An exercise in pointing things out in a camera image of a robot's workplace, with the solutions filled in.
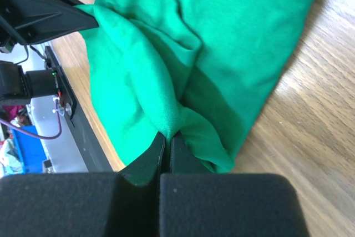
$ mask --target wood grain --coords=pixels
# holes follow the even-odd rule
[[[93,3],[94,0],[81,0]],[[79,34],[54,49],[114,170],[90,101]],[[236,158],[236,173],[278,173],[297,189],[313,237],[355,236],[355,0],[315,0],[285,73]]]

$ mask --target green fabric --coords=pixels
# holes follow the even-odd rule
[[[215,172],[234,166],[313,0],[95,0],[79,8],[93,106],[129,164],[181,130]]]

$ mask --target green cloth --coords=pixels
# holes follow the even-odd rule
[[[313,0],[95,0],[79,8],[93,106],[131,163],[181,130],[215,172],[234,158],[302,33]]]

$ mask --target blue container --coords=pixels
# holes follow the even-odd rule
[[[30,133],[37,134],[36,127],[33,125],[21,128]],[[46,160],[47,157],[40,140],[16,130],[12,130],[12,132],[18,156],[24,166],[23,173],[42,173],[42,162]]]

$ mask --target purple cable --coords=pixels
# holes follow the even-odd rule
[[[29,135],[29,136],[32,136],[32,137],[35,137],[35,138],[38,138],[38,139],[43,139],[43,140],[53,140],[53,139],[56,139],[58,138],[61,134],[62,134],[62,124],[60,123],[60,116],[59,116],[59,112],[58,112],[58,100],[55,101],[55,109],[57,110],[57,119],[58,119],[58,125],[59,125],[59,133],[56,134],[55,136],[41,136],[41,135],[38,135],[38,134],[34,134],[34,133],[30,133],[24,129],[21,129],[20,127],[17,127],[15,125],[12,125],[10,122],[7,122],[6,120],[4,119],[1,119],[0,118],[0,123],[6,125],[7,127],[10,127],[14,130],[17,130],[19,131],[20,133],[23,133],[23,134],[26,134],[26,135]]]

